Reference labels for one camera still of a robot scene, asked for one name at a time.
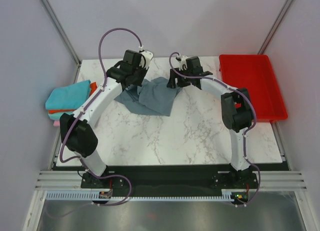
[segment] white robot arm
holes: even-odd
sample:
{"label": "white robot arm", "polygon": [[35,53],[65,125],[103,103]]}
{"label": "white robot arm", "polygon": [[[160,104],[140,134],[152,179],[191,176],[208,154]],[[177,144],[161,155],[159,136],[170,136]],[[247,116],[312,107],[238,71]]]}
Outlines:
{"label": "white robot arm", "polygon": [[[90,98],[72,115],[63,114],[60,118],[61,139],[64,140],[71,124],[75,121],[80,112],[84,112],[84,107],[92,100],[95,94],[103,89],[100,95],[91,103],[90,107],[82,114],[77,121],[66,146],[69,150],[75,152],[81,157],[88,169],[97,176],[104,174],[107,166],[101,160],[96,148],[98,139],[91,127],[94,127],[102,114],[114,98],[116,98],[125,88],[130,85],[141,85],[153,58],[153,53],[149,51],[134,52],[127,50],[123,61],[117,63],[120,67],[111,67],[107,71],[107,86],[103,89],[101,84]],[[180,62],[179,72],[186,76],[206,76],[207,79],[192,79],[178,76],[172,69],[170,70],[170,79],[168,88],[185,87],[194,85],[204,90],[221,101],[222,120],[229,129],[231,137],[231,166],[236,172],[249,168],[249,163],[244,157],[244,139],[243,134],[247,127],[251,125],[252,113],[244,100],[236,93],[229,90],[233,88],[218,80],[210,72],[203,72],[198,57],[187,58],[181,56],[177,59]],[[245,88],[238,89],[249,98],[248,91]],[[235,103],[240,103],[241,107],[236,108]]]}
{"label": "white robot arm", "polygon": [[[186,87],[194,85],[197,88],[206,91],[221,101],[222,120],[224,125],[229,129],[231,138],[231,166],[236,172],[249,168],[249,163],[244,156],[244,132],[251,126],[253,114],[249,105],[237,93],[231,90],[237,90],[236,87],[227,85],[218,80],[212,73],[203,71],[198,57],[178,56],[179,62],[178,75],[173,69],[170,70],[170,79],[167,84],[168,88]],[[238,89],[250,100],[246,88]]]}
{"label": "white robot arm", "polygon": [[[123,60],[107,71],[108,79],[105,88],[103,88],[103,84],[100,84],[88,100],[72,115],[64,113],[60,118],[61,139],[64,140],[76,119],[75,117],[82,113],[66,141],[66,146],[79,156],[85,166],[97,176],[101,176],[107,166],[97,152],[98,139],[91,127],[96,125],[103,111],[125,88],[130,85],[141,86],[153,57],[154,54],[150,51],[135,52],[127,50]],[[84,112],[84,107],[90,102],[92,103]]]}

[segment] white wall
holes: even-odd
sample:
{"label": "white wall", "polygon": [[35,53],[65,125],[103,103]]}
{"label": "white wall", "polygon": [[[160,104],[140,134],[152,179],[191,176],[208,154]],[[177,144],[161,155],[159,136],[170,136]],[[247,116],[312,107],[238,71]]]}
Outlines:
{"label": "white wall", "polygon": [[296,0],[269,55],[288,111],[280,123],[294,168],[304,174],[320,218],[320,0]]}
{"label": "white wall", "polygon": [[0,230],[22,229],[56,129],[44,110],[76,64],[39,0],[0,0]]}
{"label": "white wall", "polygon": [[[97,59],[109,29],[135,31],[156,57],[256,54],[285,0],[49,0],[80,59]],[[131,34],[106,38],[103,57],[136,50]]]}

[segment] red tray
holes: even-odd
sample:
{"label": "red tray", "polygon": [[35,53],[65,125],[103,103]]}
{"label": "red tray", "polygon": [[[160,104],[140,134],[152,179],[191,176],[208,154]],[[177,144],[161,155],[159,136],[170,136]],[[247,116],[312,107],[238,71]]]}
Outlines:
{"label": "red tray", "polygon": [[279,86],[267,55],[219,56],[222,80],[237,88],[247,88],[258,122],[288,118]]}

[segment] white marble surface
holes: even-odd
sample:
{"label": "white marble surface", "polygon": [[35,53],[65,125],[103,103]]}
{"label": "white marble surface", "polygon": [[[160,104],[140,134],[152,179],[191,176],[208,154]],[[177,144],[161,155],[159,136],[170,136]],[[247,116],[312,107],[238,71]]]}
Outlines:
{"label": "white marble surface", "polygon": [[[119,59],[105,59],[105,68]],[[204,71],[220,78],[219,58],[201,57]],[[154,58],[146,79],[169,78],[168,58]],[[103,81],[99,60],[84,60],[78,82]],[[188,86],[174,100],[171,116],[144,116],[130,113],[113,101],[102,113],[94,129],[97,150],[107,165],[192,165],[227,164],[231,160],[228,129],[221,118],[221,104],[211,94]],[[249,133],[248,156],[255,163],[281,163],[272,127],[258,123]],[[73,156],[67,148],[64,159]],[[72,160],[57,166],[80,166]]]}

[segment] gray towel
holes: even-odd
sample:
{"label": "gray towel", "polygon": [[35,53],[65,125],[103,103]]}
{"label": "gray towel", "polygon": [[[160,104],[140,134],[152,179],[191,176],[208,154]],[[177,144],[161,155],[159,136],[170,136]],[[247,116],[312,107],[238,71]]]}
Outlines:
{"label": "gray towel", "polygon": [[143,80],[142,86],[130,86],[114,100],[124,104],[133,114],[170,116],[174,99],[181,88],[168,88],[168,79]]}

